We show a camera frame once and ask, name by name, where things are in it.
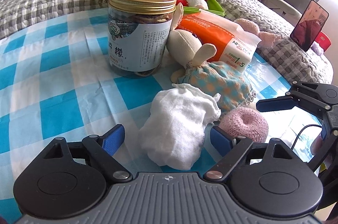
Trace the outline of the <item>pink knitted round puff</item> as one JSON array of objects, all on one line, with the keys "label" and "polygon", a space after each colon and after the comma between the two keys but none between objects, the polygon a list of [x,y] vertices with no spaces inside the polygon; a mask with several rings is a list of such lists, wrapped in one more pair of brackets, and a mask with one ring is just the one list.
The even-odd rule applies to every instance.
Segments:
[{"label": "pink knitted round puff", "polygon": [[232,137],[245,136],[258,143],[264,143],[269,132],[266,119],[255,109],[247,107],[237,107],[224,115],[219,127]]}]

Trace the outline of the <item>white gauze cloth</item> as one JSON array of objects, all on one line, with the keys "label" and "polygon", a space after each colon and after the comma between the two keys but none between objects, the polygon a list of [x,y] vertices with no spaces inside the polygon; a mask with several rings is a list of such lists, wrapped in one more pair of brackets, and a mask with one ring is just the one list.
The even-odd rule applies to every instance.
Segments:
[{"label": "white gauze cloth", "polygon": [[141,149],[158,166],[190,170],[199,159],[208,124],[221,116],[221,95],[190,84],[172,84],[153,99],[150,117],[139,130]]}]

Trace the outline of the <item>pink fuzzy sock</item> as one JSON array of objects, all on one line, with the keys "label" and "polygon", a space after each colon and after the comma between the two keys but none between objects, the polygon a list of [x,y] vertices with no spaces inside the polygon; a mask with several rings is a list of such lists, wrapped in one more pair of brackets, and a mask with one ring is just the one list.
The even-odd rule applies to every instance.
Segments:
[{"label": "pink fuzzy sock", "polygon": [[248,19],[238,18],[234,22],[239,24],[244,31],[256,35],[261,40],[258,44],[258,47],[260,48],[272,48],[278,41],[281,40],[281,36],[279,34],[260,31],[259,26]]}]

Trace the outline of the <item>bunny doll blue dress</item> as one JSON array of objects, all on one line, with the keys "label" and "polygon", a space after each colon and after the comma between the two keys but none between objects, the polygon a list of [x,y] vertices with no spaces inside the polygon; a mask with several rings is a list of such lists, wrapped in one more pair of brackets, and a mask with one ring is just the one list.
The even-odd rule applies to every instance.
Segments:
[{"label": "bunny doll blue dress", "polygon": [[182,67],[171,75],[174,84],[190,84],[214,96],[220,94],[218,107],[226,114],[236,107],[254,107],[256,92],[246,77],[222,61],[208,62],[216,55],[213,44],[201,44],[192,33],[178,29],[183,5],[176,6],[166,48]]}]

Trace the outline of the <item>orange white tissue pack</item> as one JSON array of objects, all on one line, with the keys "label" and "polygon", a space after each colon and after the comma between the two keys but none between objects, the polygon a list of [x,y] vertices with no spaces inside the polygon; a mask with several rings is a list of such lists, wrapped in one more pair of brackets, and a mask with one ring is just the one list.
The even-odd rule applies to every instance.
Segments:
[{"label": "orange white tissue pack", "polygon": [[222,61],[239,72],[251,62],[261,39],[239,24],[208,11],[183,16],[179,29],[197,36],[202,44],[213,44],[217,52],[208,62]]}]

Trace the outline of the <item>blue checked tablecloth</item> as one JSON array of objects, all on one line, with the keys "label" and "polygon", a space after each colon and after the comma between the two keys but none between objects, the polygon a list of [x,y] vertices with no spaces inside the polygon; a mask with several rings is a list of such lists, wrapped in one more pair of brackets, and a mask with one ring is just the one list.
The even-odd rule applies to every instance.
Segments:
[{"label": "blue checked tablecloth", "polygon": [[[108,10],[97,9],[43,21],[1,40],[1,217],[15,223],[22,217],[13,184],[27,165],[55,137],[76,142],[102,135],[116,124],[125,128],[125,143],[114,155],[133,175],[137,172],[174,172],[159,167],[139,149],[139,129],[150,115],[151,102],[161,90],[172,88],[170,76],[180,66],[167,51],[155,73],[140,77],[115,73],[109,64]],[[290,84],[255,53],[244,75],[257,99],[283,95]],[[267,141],[280,137],[292,144],[314,116],[293,108],[263,113],[269,124]],[[141,210],[120,218],[146,223],[222,223],[216,213],[203,213],[209,202],[188,213],[191,198],[182,205],[168,197],[151,201]]]}]

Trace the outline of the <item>smartphone on stand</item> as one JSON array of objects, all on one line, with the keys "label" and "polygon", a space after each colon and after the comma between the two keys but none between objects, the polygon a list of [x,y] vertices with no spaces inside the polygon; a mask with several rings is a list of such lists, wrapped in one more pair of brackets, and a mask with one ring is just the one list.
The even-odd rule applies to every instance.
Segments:
[{"label": "smartphone on stand", "polygon": [[291,32],[291,40],[307,52],[323,29],[328,17],[329,13],[316,1],[311,0]]}]

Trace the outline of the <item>white santa plush toy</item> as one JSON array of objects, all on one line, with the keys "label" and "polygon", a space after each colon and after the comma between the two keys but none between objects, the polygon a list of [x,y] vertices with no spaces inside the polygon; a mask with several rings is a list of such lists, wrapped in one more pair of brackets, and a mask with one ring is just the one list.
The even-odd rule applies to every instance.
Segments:
[{"label": "white santa plush toy", "polygon": [[177,0],[177,3],[181,3],[183,6],[194,7],[197,9],[209,9],[208,4],[205,0]]}]

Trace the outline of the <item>gold lid glass jar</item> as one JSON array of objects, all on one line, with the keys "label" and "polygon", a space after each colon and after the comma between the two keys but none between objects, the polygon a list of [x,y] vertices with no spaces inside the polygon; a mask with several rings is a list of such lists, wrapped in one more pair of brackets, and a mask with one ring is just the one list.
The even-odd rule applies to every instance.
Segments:
[{"label": "gold lid glass jar", "polygon": [[108,0],[108,56],[115,70],[149,76],[160,67],[177,0]]}]

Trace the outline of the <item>grey checked quilt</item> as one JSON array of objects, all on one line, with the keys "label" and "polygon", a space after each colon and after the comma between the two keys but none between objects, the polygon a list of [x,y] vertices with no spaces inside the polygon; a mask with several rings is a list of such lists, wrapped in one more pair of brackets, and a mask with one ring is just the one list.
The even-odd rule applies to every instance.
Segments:
[{"label": "grey checked quilt", "polygon": [[[325,56],[313,50],[304,52],[290,38],[292,26],[257,0],[216,0],[231,21],[248,19],[264,32],[276,33],[281,40],[257,53],[288,82],[294,80],[333,82],[333,67]],[[62,15],[105,8],[108,0],[1,0],[1,38],[28,26]]]}]

